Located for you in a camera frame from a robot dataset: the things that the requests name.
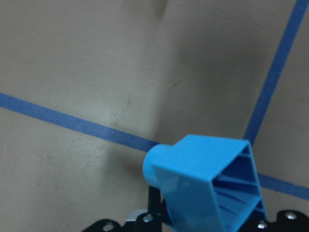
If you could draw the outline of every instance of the screw head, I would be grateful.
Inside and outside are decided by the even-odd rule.
[[[293,212],[291,212],[291,211],[286,212],[286,213],[285,213],[285,216],[286,216],[286,218],[289,219],[289,220],[295,220],[295,219],[297,218],[296,214],[293,213]]]
[[[267,224],[264,221],[259,221],[259,224],[257,225],[257,227],[259,229],[266,229],[267,228]]]
[[[102,231],[108,232],[108,231],[112,231],[113,229],[114,229],[113,224],[108,222],[105,226],[103,226]]]
[[[144,217],[143,217],[143,221],[144,222],[151,222],[153,220],[153,216],[151,214],[146,214]]]

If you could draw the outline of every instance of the gray floor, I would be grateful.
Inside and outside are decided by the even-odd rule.
[[[295,1],[0,2],[0,92],[160,143],[241,138]],[[254,146],[309,187],[309,14]],[[0,108],[0,231],[78,232],[144,208],[144,153]],[[280,209],[309,202],[263,189]]]

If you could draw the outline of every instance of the blue plastic part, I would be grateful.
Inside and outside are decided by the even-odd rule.
[[[178,232],[236,232],[249,217],[267,219],[249,141],[188,135],[153,147],[143,174]]]

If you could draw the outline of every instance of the blue painter's tape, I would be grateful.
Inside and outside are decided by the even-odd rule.
[[[128,134],[59,111],[51,110],[3,93],[0,93],[0,107],[144,152],[148,152],[150,148],[158,144],[157,142],[133,134]],[[295,186],[291,183],[261,174],[259,174],[259,179],[261,186],[267,189],[309,200],[308,188]]]
[[[309,188],[259,174],[262,187],[309,201]]]
[[[253,145],[301,25],[309,0],[297,0],[244,134]]]
[[[0,106],[36,119],[147,152],[158,143],[0,93]]]

